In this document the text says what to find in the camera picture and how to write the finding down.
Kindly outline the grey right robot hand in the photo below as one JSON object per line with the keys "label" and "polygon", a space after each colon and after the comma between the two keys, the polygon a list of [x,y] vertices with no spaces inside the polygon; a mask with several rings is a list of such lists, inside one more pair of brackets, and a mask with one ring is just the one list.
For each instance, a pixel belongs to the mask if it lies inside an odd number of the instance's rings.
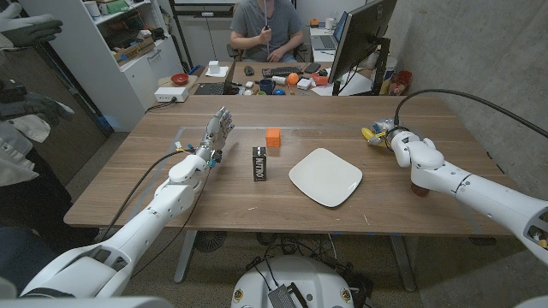
{"label": "grey right robot hand", "polygon": [[370,127],[363,127],[361,133],[370,145],[388,147],[388,132],[395,127],[392,118],[375,121]]}

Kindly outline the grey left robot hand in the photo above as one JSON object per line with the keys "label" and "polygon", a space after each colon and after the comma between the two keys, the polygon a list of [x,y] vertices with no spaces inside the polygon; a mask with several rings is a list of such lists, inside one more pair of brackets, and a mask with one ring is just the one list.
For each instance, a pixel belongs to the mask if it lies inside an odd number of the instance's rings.
{"label": "grey left robot hand", "polygon": [[200,146],[195,154],[205,161],[212,159],[218,163],[229,133],[234,128],[230,112],[222,107],[208,122]]}

